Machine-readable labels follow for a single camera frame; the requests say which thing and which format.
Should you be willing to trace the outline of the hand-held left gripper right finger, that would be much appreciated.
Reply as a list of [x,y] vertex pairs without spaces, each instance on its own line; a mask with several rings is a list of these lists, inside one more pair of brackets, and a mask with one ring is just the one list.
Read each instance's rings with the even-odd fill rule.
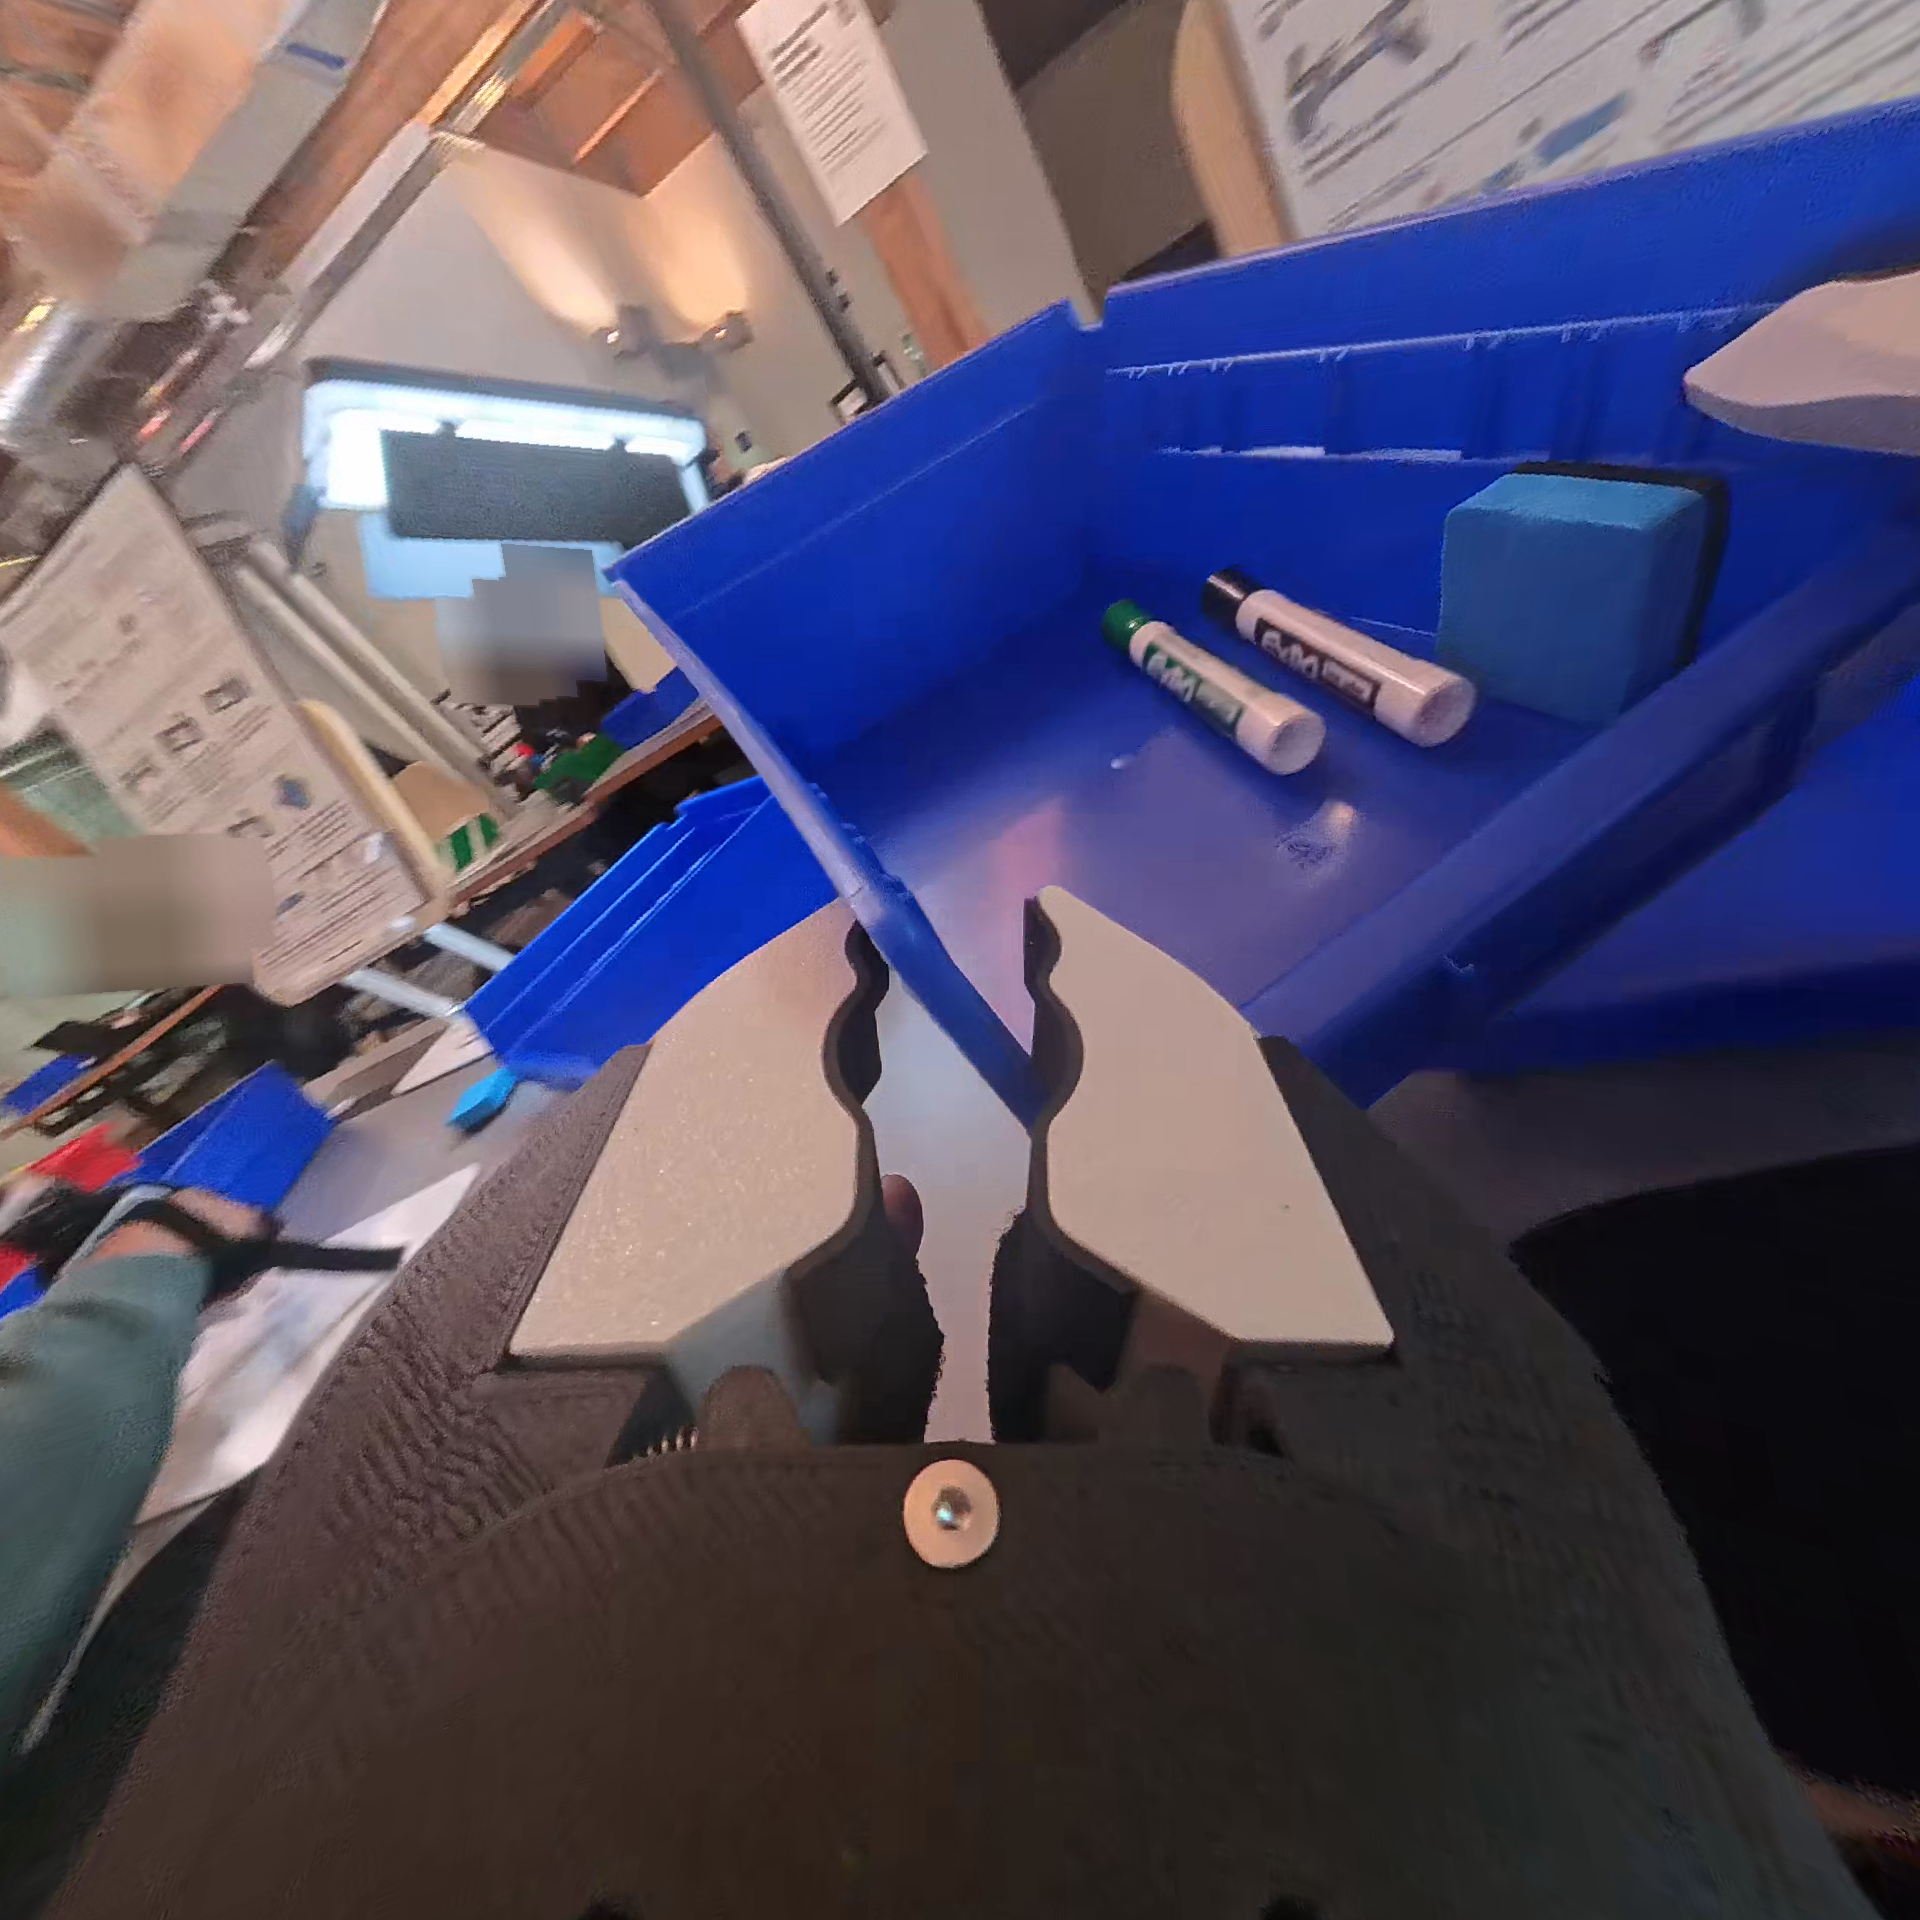
[[1226,1429],[1247,1369],[1388,1362],[1396,1335],[1261,1038],[1177,956],[1049,885],[1022,1202],[988,1273],[988,1436],[1092,1443],[1139,1379]]

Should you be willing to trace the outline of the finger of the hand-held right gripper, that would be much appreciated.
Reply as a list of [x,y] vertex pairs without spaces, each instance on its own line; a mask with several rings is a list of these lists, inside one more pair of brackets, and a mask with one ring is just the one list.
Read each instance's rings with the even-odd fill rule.
[[1840,273],[1684,373],[1684,398],[1758,441],[1920,452],[1920,273]]

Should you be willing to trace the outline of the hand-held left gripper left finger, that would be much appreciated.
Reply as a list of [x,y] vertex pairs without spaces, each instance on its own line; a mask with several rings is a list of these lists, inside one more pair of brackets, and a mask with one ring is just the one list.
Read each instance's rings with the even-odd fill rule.
[[925,1197],[879,1171],[890,968],[824,909],[646,1040],[623,1110],[505,1335],[505,1379],[613,1391],[617,1443],[764,1376],[808,1443],[925,1443],[939,1317]]

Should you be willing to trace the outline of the blue whiteboard eraser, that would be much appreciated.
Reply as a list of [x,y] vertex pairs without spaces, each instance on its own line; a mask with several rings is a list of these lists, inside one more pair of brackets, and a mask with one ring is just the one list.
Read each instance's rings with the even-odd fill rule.
[[1697,469],[1516,469],[1442,522],[1435,665],[1612,727],[1697,665],[1730,518],[1730,483]]

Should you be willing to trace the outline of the green dry-erase marker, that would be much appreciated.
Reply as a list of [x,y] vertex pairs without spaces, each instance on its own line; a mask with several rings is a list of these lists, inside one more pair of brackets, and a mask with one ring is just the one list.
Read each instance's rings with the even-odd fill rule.
[[1316,708],[1247,682],[1211,648],[1142,614],[1129,599],[1108,601],[1096,630],[1139,678],[1148,678],[1167,699],[1177,699],[1267,777],[1300,777],[1304,766],[1316,766],[1329,743]]

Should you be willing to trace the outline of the black dry-erase marker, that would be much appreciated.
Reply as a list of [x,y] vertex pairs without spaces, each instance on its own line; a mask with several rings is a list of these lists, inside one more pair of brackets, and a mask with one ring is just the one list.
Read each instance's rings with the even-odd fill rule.
[[1247,648],[1413,750],[1442,750],[1475,718],[1475,682],[1435,661],[1382,648],[1272,587],[1261,587],[1246,614],[1257,614],[1246,627]]

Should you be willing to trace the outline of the blue plastic bin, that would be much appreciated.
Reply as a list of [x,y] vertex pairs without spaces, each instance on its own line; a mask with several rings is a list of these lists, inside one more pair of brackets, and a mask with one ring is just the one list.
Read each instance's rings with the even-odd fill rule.
[[[835,889],[1022,1116],[1022,898],[1170,950],[1349,1100],[1915,1026],[1915,462],[1767,445],[1684,373],[1915,264],[1915,102],[1049,312],[613,577]],[[1316,699],[1272,777],[1123,665],[1215,570],[1432,653],[1444,518],[1676,472],[1725,546],[1618,718],[1478,699],[1413,750]]]
[[488,974],[466,998],[466,1026],[515,1080],[576,1092],[828,898],[824,861],[764,781],[726,781],[633,838]]

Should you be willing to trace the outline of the another person's forearm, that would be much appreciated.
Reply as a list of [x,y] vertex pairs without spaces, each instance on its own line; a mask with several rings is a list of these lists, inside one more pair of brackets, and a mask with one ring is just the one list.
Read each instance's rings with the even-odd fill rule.
[[202,1304],[177,1269],[59,1280],[0,1327],[0,1755],[11,1763],[115,1568],[176,1429]]

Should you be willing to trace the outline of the white whiteboard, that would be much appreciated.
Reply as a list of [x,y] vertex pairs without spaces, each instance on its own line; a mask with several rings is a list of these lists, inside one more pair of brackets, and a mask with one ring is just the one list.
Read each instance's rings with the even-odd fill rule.
[[268,1465],[298,1406],[395,1287],[395,1269],[314,1273],[273,1269],[202,1317],[177,1369],[176,1436],[141,1499],[141,1523],[199,1508]]

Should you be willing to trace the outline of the printed poster board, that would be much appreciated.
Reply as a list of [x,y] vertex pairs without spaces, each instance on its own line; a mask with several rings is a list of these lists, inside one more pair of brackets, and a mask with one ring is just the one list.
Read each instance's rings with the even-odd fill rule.
[[1170,118],[1219,253],[1915,90],[1915,0],[1200,0],[1170,48]]
[[141,469],[115,469],[48,541],[0,635],[130,829],[262,856],[259,998],[345,983],[444,909],[444,867],[395,815],[363,743],[288,695]]

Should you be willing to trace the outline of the small blue bin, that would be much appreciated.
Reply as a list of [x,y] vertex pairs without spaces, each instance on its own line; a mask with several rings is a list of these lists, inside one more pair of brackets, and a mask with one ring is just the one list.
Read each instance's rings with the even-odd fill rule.
[[259,1062],[247,1080],[144,1145],[137,1152],[137,1174],[273,1208],[324,1135],[331,1116],[298,1084],[298,1074]]

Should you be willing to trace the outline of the red plastic bin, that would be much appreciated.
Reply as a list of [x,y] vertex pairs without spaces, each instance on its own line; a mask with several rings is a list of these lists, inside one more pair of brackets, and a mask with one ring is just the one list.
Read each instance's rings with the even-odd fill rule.
[[83,1124],[59,1145],[48,1145],[37,1159],[27,1159],[22,1171],[37,1184],[70,1184],[70,1190],[110,1190],[141,1163],[141,1152],[100,1118]]

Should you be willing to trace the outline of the person's dark clothing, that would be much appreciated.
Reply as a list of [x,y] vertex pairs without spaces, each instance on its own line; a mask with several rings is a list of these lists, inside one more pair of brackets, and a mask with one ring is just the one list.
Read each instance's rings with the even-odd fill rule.
[[1767,1742],[1920,1786],[1920,1148],[1556,1215],[1507,1243],[1644,1448]]

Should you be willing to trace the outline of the paper notice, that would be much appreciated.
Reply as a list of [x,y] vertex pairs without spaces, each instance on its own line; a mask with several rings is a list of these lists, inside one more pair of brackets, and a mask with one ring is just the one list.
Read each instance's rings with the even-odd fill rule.
[[740,48],[817,180],[828,221],[850,223],[905,180],[930,141],[859,0],[755,0]]

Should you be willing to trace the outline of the wall light fixture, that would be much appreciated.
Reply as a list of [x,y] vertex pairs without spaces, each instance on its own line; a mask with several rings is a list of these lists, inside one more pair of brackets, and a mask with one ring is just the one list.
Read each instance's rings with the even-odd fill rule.
[[661,373],[697,373],[755,341],[755,320],[726,312],[706,332],[674,338],[661,325],[646,306],[617,306],[613,320],[595,332],[613,362],[652,362]]

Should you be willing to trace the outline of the silver ventilation duct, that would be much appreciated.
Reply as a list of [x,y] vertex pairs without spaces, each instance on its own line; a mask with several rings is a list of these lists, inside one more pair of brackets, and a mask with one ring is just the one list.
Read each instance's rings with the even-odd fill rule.
[[0,445],[33,455],[54,445],[123,445],[137,413],[130,362],[176,320],[100,317],[77,300],[27,285],[0,325]]

